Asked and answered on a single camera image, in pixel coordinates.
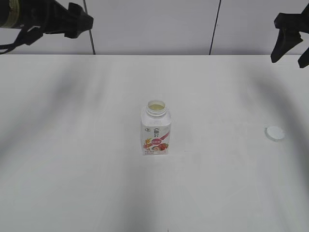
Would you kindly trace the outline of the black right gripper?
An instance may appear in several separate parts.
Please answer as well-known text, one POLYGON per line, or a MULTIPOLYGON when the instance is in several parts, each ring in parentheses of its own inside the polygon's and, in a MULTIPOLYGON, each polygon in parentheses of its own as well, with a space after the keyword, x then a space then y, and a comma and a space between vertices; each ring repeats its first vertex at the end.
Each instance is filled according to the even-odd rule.
MULTIPOLYGON (((309 32, 309 5, 300 14, 279 13, 274 20, 279 29, 275 47, 271 53, 272 63, 278 62, 288 51, 303 42, 299 32, 309 32)), ((309 66, 309 48, 298 59, 300 68, 309 66)))

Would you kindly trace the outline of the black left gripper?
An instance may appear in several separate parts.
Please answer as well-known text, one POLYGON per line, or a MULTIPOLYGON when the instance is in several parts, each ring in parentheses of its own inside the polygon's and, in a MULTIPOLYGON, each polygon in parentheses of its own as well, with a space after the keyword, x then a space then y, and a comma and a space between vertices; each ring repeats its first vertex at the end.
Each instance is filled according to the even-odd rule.
POLYGON ((76 39, 84 30, 93 27, 93 17, 70 0, 65 5, 57 0, 43 0, 42 5, 44 34, 64 34, 64 37, 76 39))

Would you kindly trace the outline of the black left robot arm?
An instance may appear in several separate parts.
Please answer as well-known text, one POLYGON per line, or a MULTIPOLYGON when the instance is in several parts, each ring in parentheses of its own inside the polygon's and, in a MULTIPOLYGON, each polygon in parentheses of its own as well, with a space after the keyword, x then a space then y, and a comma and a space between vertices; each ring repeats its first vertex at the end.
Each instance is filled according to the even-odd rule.
POLYGON ((56 0, 2 0, 0 27, 39 29, 43 34, 64 34, 76 39, 91 30, 94 19, 82 6, 70 2, 68 8, 56 0))

